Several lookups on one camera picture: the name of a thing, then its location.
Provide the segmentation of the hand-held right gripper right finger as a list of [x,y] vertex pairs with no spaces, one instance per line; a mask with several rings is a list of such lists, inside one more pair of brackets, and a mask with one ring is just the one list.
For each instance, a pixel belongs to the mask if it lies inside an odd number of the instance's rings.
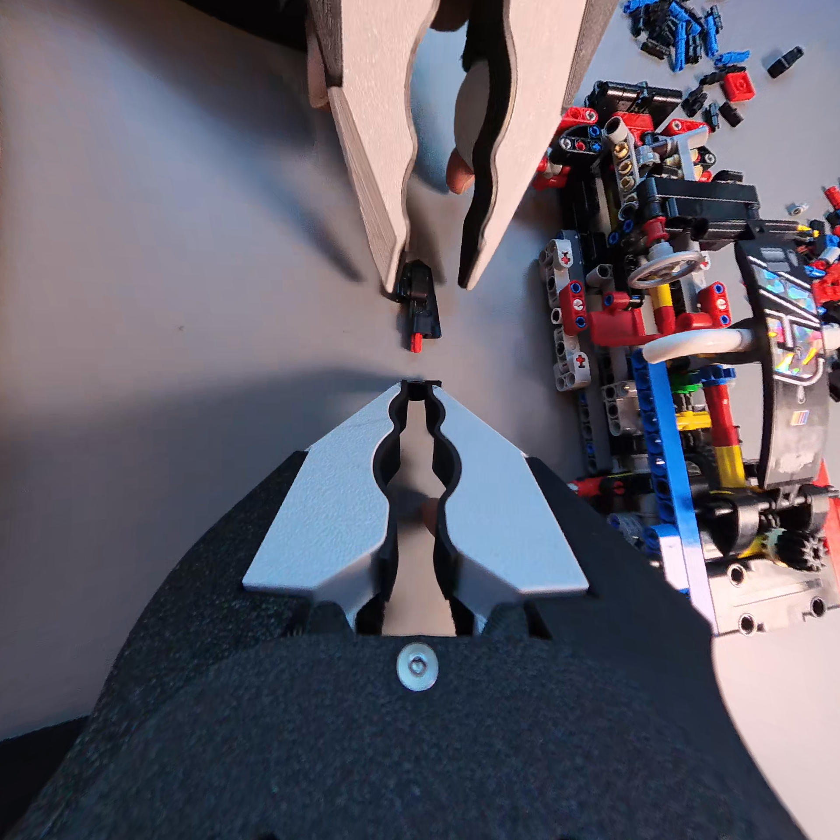
[[434,571],[457,635],[481,634],[493,610],[581,595],[585,578],[527,456],[438,383],[423,384],[437,503]]

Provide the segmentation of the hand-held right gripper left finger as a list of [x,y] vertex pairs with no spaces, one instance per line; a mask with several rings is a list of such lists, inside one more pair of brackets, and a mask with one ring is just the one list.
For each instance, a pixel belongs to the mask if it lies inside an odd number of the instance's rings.
[[378,632],[396,569],[396,515],[385,489],[400,467],[408,383],[394,385],[307,449],[248,567],[251,592],[340,606]]

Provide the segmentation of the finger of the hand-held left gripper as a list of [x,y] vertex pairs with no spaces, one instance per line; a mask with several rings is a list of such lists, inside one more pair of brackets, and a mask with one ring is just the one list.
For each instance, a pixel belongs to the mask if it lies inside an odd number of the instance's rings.
[[417,156],[410,81],[438,1],[339,2],[342,80],[329,90],[344,159],[382,286],[392,294],[409,234]]
[[463,227],[458,284],[475,288],[560,122],[587,2],[505,3],[511,61],[507,119],[492,148],[474,147],[474,192]]

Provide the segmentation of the black lego subassembly red pin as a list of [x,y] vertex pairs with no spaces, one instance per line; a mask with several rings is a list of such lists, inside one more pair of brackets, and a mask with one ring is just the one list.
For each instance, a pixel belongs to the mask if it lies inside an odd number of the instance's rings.
[[396,300],[407,305],[409,350],[420,354],[425,339],[442,336],[432,270],[419,259],[406,262],[394,293]]

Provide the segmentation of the partly built lego car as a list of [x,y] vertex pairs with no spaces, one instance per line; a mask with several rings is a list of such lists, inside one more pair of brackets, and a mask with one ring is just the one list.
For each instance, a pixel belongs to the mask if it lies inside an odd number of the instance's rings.
[[561,230],[539,255],[553,378],[577,411],[572,489],[720,635],[838,610],[825,465],[838,323],[818,311],[793,217],[761,218],[709,135],[729,101],[599,80],[532,186]]

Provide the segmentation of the pile of mixed lego bricks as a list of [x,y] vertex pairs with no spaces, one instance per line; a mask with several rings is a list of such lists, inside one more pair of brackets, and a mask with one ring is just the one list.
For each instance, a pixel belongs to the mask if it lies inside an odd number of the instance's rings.
[[839,188],[824,191],[832,210],[824,219],[804,224],[797,221],[796,252],[805,262],[805,272],[812,280],[817,309],[826,322],[839,319]]

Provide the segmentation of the pile of blue black pins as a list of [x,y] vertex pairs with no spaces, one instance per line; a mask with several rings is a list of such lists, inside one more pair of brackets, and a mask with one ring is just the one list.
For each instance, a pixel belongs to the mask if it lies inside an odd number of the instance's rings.
[[704,59],[718,69],[738,66],[751,56],[747,49],[721,49],[723,21],[718,3],[625,1],[621,9],[641,51],[664,61],[674,72]]

